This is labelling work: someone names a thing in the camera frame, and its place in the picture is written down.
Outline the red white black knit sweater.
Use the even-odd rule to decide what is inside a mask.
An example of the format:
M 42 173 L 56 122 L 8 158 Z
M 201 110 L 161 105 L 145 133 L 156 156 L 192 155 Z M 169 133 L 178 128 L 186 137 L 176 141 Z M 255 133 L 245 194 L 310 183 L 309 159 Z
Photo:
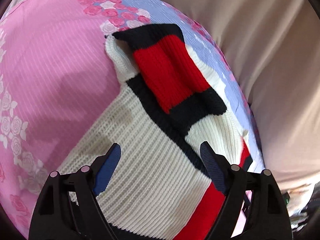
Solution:
M 225 198 L 200 156 L 207 141 L 230 164 L 252 164 L 246 130 L 225 83 L 184 42 L 175 24 L 107 35 L 120 92 L 59 171 L 93 163 L 113 143 L 121 157 L 97 198 L 118 239 L 205 239 Z

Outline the pink floral bed sheet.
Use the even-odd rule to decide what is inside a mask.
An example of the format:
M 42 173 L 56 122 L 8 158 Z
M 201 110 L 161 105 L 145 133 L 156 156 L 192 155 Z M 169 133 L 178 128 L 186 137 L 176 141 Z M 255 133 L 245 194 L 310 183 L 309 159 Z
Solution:
M 248 105 L 202 25 L 161 0 L 25 0 L 1 21 L 1 206 L 24 236 L 50 172 L 81 168 L 59 171 L 120 92 L 107 35 L 148 24 L 179 26 L 185 44 L 217 72 L 246 130 L 252 164 L 245 171 L 263 171 Z

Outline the beige curtain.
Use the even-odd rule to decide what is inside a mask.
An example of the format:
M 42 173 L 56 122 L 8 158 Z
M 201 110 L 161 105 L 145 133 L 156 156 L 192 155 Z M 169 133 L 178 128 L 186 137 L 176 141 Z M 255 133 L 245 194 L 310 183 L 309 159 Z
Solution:
M 308 0 L 163 0 L 210 33 L 281 189 L 319 181 L 319 18 Z

